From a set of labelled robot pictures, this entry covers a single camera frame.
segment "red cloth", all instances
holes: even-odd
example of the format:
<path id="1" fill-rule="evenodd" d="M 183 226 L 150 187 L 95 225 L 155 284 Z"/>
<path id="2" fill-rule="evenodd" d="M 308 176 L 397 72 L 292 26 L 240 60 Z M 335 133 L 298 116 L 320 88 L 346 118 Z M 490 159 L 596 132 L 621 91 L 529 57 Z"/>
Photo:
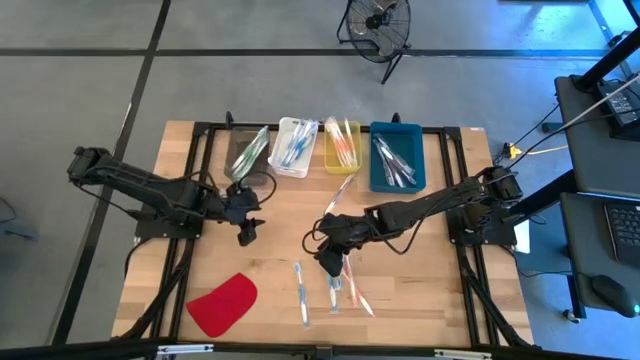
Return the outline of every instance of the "red cloth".
<path id="1" fill-rule="evenodd" d="M 187 303 L 187 311 L 209 337 L 224 334 L 256 302 L 258 289 L 237 273 L 211 293 Z"/>

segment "white plastic bin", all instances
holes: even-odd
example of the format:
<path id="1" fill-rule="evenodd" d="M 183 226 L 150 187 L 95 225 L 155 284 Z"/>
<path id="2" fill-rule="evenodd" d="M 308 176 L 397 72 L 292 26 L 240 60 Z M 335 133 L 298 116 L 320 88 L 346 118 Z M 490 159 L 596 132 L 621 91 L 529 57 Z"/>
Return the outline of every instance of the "white plastic bin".
<path id="1" fill-rule="evenodd" d="M 289 144 L 289 140 L 293 135 L 293 131 L 296 126 L 300 123 L 300 119 L 284 117 L 280 119 L 280 127 L 278 130 L 278 135 L 276 136 L 276 142 L 273 145 L 273 151 L 271 152 L 271 156 L 269 156 L 269 164 L 273 167 L 273 170 L 276 174 L 292 176 L 296 178 L 304 178 L 307 176 L 309 172 L 309 163 L 311 163 L 311 155 L 313 155 L 313 147 L 316 143 L 316 136 L 318 135 L 318 131 L 314 131 L 313 137 L 311 138 L 311 143 L 304 149 L 302 154 L 298 160 L 294 161 L 290 167 L 280 166 L 278 161 L 284 155 L 287 150 L 287 145 Z"/>

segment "yellow plastic bin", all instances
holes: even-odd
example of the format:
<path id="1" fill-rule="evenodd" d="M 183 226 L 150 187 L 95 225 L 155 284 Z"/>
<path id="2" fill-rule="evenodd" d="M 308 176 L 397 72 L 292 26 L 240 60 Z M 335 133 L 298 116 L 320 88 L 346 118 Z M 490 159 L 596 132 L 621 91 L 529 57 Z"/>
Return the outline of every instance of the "yellow plastic bin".
<path id="1" fill-rule="evenodd" d="M 360 139 L 360 123 L 357 121 L 348 121 L 349 129 L 351 130 L 351 136 L 353 137 L 353 145 L 356 148 L 356 160 L 358 166 L 355 167 L 342 167 L 340 160 L 338 160 L 338 154 L 336 153 L 336 147 L 333 144 L 331 135 L 324 131 L 324 167 L 330 174 L 353 174 L 360 170 L 362 166 L 362 141 Z M 347 141 L 347 130 L 344 127 L 344 121 L 338 121 L 338 126 L 342 135 Z"/>

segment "wooden tabletop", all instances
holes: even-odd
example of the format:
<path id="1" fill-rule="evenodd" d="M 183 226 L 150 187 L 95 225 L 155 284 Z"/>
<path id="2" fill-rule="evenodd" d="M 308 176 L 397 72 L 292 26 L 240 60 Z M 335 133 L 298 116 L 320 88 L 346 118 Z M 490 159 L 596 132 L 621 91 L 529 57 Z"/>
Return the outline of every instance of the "wooden tabletop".
<path id="1" fill-rule="evenodd" d="M 193 122 L 170 121 L 160 144 L 154 173 L 181 176 L 189 150 Z M 240 247 L 238 228 L 207 221 L 195 247 L 186 300 L 209 293 L 241 272 L 258 288 L 253 307 L 224 335 L 214 341 L 277 344 L 342 344 L 388 346 L 469 346 L 467 321 L 454 247 L 449 243 L 445 216 L 424 221 L 411 251 L 399 256 L 385 244 L 370 243 L 351 253 L 356 283 L 373 308 L 371 318 L 352 305 L 348 291 L 338 294 L 339 314 L 330 314 L 326 272 L 301 247 L 301 239 L 318 219 L 345 179 L 324 169 L 324 134 L 318 134 L 309 174 L 305 179 L 279 176 L 275 195 L 259 212 L 250 213 L 266 224 L 258 238 Z M 469 174 L 491 165 L 486 134 L 480 128 L 463 128 L 463 146 Z M 220 188 L 230 184 L 223 174 L 228 131 L 217 131 L 210 172 Z M 363 208 L 392 200 L 411 200 L 445 187 L 436 135 L 424 135 L 427 187 L 416 195 L 369 191 L 368 134 L 362 134 L 363 166 L 333 213 L 361 215 Z M 449 144 L 456 181 L 457 163 Z M 201 154 L 196 159 L 200 164 Z M 261 198 L 270 184 L 255 187 Z M 404 248 L 412 231 L 395 239 Z M 132 256 L 125 280 L 113 335 L 128 330 L 158 291 L 168 241 L 149 241 Z M 317 246 L 311 241 L 309 246 Z M 531 342 L 531 330 L 513 258 L 503 249 L 485 246 L 485 262 L 495 303 L 520 336 Z M 297 279 L 293 263 L 302 265 L 311 327 L 304 329 L 300 316 Z M 475 300 L 481 339 L 487 342 L 479 300 Z M 170 299 L 167 309 L 173 309 Z M 165 311 L 162 334 L 167 334 L 171 310 Z M 180 340 L 211 341 L 184 310 Z"/>

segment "fan stand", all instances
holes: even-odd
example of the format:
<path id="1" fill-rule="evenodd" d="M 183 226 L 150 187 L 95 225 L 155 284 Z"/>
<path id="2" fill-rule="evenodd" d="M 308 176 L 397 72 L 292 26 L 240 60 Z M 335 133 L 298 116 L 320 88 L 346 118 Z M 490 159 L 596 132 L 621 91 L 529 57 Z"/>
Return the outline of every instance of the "fan stand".
<path id="1" fill-rule="evenodd" d="M 351 8 L 352 2 L 353 0 L 347 1 L 347 8 L 344 10 L 344 15 L 342 15 L 342 20 L 340 20 L 340 25 L 338 25 L 338 30 L 336 31 L 336 37 L 338 38 L 338 41 L 340 42 L 340 44 L 368 42 L 373 44 L 373 46 L 378 47 L 378 45 L 371 40 L 366 40 L 366 39 L 365 40 L 347 40 L 347 39 L 340 38 L 340 30 L 342 30 L 342 25 L 344 24 L 344 21 L 347 18 L 347 15 L 349 14 L 349 9 Z M 389 60 L 389 65 L 387 65 L 387 70 L 384 72 L 384 76 L 382 77 L 382 82 L 380 82 L 380 84 L 384 85 L 387 82 L 387 80 L 389 79 L 389 76 L 391 76 L 391 73 L 393 72 L 393 70 L 395 70 L 396 66 L 400 62 L 402 55 L 404 55 L 405 50 L 408 50 L 410 47 L 411 45 L 404 44 L 402 46 L 402 50 L 400 50 L 400 53 L 396 55 L 395 62 L 393 61 L 393 59 Z"/>

